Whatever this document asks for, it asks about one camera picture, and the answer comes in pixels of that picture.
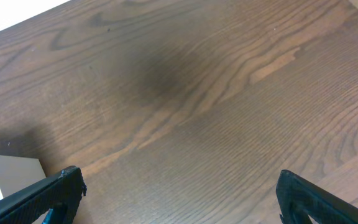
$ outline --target open box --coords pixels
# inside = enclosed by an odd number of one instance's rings
[[[45,178],[38,159],[0,156],[0,198],[10,196]],[[34,223],[42,223],[42,215]]]

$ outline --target wooden table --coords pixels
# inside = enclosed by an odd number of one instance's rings
[[[358,206],[358,10],[68,2],[0,32],[0,154],[81,167],[77,223],[280,223],[281,169]]]

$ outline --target dark wood grain streak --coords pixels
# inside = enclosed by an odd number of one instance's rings
[[[0,32],[0,154],[81,167],[78,223],[274,223],[358,157],[358,10],[68,2]]]

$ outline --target brown wooden surface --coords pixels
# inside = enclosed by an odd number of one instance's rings
[[[358,158],[358,10],[64,4],[0,32],[0,154],[81,167],[77,223],[280,223],[281,169]]]

